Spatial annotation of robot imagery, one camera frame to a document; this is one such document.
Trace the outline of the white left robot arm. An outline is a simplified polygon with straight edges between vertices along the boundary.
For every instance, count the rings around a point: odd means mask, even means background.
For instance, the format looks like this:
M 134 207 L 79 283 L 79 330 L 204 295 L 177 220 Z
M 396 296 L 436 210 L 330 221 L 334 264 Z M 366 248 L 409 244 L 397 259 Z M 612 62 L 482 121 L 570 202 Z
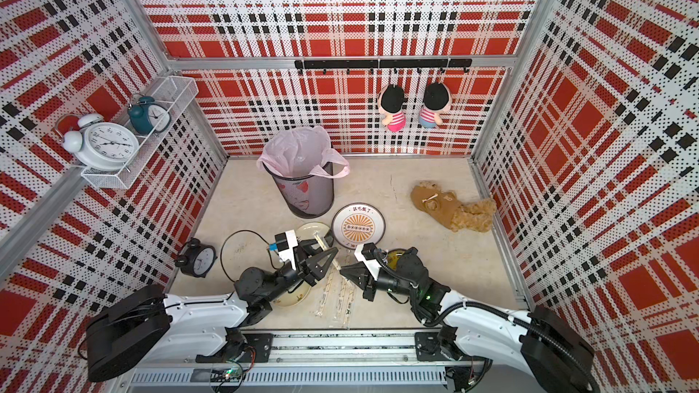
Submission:
M 313 240 L 290 247 L 273 273 L 249 267 L 231 293 L 185 298 L 144 287 L 103 309 L 86 328 L 91 382 L 112 380 L 142 362 L 218 364 L 240 357 L 249 343 L 242 329 L 260 323 L 282 294 L 323 280 L 338 254 Z

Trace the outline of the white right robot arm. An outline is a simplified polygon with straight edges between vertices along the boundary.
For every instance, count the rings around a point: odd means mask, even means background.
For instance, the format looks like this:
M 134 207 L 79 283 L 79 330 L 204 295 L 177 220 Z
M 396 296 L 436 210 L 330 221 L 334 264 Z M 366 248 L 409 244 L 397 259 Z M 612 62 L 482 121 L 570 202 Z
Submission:
M 416 338 L 419 358 L 480 360 L 532 376 L 547 392 L 597 392 L 595 351 L 546 307 L 534 311 L 495 307 L 467 298 L 431 278 L 417 249 L 404 251 L 391 266 L 373 243 L 355 250 L 357 263 L 340 274 L 362 290 L 365 300 L 380 291 L 407 298 L 416 320 L 429 329 Z

